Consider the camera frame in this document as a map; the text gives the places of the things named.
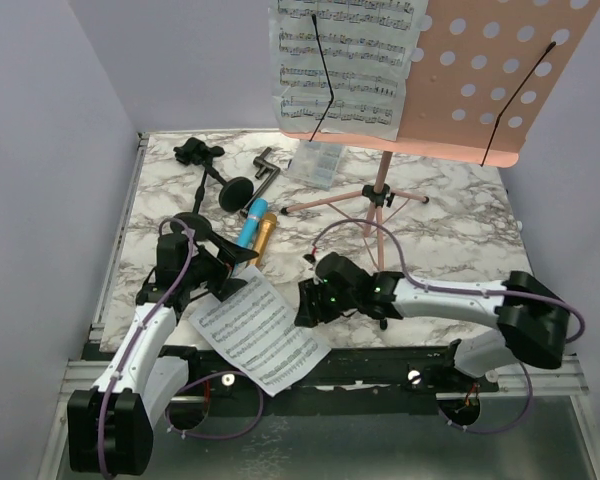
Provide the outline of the sheet music page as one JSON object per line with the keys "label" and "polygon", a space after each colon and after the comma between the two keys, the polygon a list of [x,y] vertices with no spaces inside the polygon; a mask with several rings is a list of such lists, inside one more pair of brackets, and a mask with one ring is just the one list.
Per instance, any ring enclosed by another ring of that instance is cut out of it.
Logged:
{"label": "sheet music page", "polygon": [[393,141],[425,1],[272,1],[272,102],[292,134]]}
{"label": "sheet music page", "polygon": [[330,352],[312,330],[294,324],[295,311],[254,266],[246,284],[221,302],[204,299],[189,322],[228,363],[273,397],[306,377]]}

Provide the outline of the pink perforated music stand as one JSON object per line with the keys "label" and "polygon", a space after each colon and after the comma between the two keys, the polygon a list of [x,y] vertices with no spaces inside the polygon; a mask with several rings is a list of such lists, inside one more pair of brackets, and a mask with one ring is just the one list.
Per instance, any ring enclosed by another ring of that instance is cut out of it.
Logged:
{"label": "pink perforated music stand", "polygon": [[507,168],[600,9],[597,1],[425,1],[395,140],[285,135]]}

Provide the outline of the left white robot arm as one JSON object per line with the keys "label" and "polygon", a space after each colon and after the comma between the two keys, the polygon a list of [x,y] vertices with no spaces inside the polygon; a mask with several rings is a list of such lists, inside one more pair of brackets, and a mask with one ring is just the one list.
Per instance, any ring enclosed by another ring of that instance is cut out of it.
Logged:
{"label": "left white robot arm", "polygon": [[189,230],[159,236],[156,264],[136,295],[132,324],[104,372],[67,404],[69,464],[73,471],[141,475],[153,451],[154,427],[176,392],[192,380],[196,353],[169,348],[191,294],[226,300],[244,286],[236,265],[257,252],[210,233],[215,254]]}

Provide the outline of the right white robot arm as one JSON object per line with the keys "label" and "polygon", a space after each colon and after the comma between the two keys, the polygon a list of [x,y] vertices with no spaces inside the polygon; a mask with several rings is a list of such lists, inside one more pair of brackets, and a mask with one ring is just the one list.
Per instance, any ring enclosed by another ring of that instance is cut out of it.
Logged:
{"label": "right white robot arm", "polygon": [[398,271],[373,274],[330,253],[312,278],[298,284],[294,323],[314,328],[350,310],[386,322],[435,317],[486,327],[448,348],[448,366],[468,378],[515,363],[556,370],[567,343],[566,303],[531,274],[513,271],[501,281],[469,284],[410,277]]}

